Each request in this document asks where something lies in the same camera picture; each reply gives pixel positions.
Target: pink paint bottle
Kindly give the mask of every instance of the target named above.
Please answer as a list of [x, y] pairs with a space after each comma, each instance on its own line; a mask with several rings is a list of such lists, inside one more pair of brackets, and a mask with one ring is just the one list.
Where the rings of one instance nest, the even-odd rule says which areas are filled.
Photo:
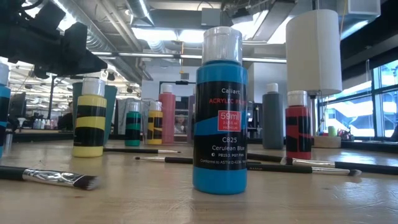
[[162, 125], [162, 143], [174, 143], [174, 121], [175, 121], [175, 95], [172, 85], [162, 86], [162, 94], [159, 95], [159, 101], [162, 102], [163, 125]]

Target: table surface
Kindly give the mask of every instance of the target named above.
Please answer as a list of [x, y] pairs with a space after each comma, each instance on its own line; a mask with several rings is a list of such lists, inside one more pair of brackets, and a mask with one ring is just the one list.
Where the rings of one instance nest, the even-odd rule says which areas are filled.
[[[123, 147], [109, 141], [108, 147]], [[135, 156], [72, 158], [72, 141], [13, 144], [0, 165], [100, 175], [101, 187], [84, 191], [0, 180], [0, 223], [398, 223], [398, 181], [393, 175], [248, 172], [238, 195], [210, 195], [192, 187], [192, 165], [137, 161]], [[190, 157], [188, 146], [162, 146]], [[249, 152], [282, 155], [249, 145]], [[314, 149], [313, 158], [398, 166], [398, 154]]]

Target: green paint bottle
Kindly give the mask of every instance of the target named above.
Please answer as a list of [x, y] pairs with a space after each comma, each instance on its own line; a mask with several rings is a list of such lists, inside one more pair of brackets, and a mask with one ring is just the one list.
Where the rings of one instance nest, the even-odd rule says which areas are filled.
[[141, 136], [140, 102], [128, 104], [129, 112], [126, 115], [126, 132], [124, 144], [126, 146], [139, 146]]

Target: black brush handle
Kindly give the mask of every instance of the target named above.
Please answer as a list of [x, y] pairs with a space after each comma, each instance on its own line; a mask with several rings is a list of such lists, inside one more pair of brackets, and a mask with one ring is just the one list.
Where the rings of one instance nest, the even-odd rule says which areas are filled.
[[272, 164], [247, 164], [248, 170], [269, 171], [269, 172], [290, 172], [300, 174], [312, 174], [312, 167], [295, 167]]
[[335, 167], [339, 169], [359, 169], [362, 172], [371, 172], [375, 174], [398, 175], [398, 167], [394, 166], [358, 164], [354, 162], [335, 162]]
[[22, 175], [27, 168], [0, 166], [0, 179], [3, 180], [24, 180]]
[[268, 155], [248, 153], [248, 159], [267, 161], [267, 162], [280, 162], [280, 160], [282, 160], [282, 156], [268, 156]]
[[157, 149], [107, 149], [104, 148], [104, 152], [130, 152], [130, 153], [151, 153], [157, 154]]
[[178, 164], [193, 164], [193, 159], [192, 158], [184, 158], [184, 157], [165, 157], [164, 162], [178, 163]]

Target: lamp shade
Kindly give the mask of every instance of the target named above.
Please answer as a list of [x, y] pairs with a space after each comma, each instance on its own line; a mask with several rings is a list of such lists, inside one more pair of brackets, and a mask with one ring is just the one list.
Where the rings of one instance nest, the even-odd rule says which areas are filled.
[[341, 92], [340, 35], [337, 12], [313, 10], [286, 26], [287, 88], [309, 95]]

